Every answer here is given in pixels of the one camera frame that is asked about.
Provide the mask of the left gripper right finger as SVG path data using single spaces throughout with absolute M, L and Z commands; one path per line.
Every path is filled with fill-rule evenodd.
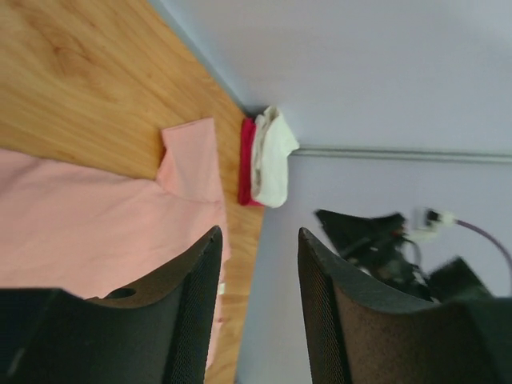
M 304 228 L 298 276 L 315 383 L 511 380 L 508 298 L 416 298 L 340 259 Z

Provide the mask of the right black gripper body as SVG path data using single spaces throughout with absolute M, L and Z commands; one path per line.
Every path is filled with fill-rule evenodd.
M 360 218 L 314 212 L 339 257 L 380 282 L 430 302 L 491 298 L 492 293 L 457 256 L 427 274 L 418 244 L 407 236 L 401 214 Z

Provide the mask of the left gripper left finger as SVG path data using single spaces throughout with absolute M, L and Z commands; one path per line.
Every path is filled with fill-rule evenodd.
M 4 383 L 201 383 L 222 231 L 104 298 L 62 289 L 1 292 Z

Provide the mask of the salmon pink t-shirt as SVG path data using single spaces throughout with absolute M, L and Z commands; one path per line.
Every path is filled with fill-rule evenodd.
M 153 179 L 2 150 L 2 287 L 105 297 L 225 230 L 213 119 L 160 135 Z

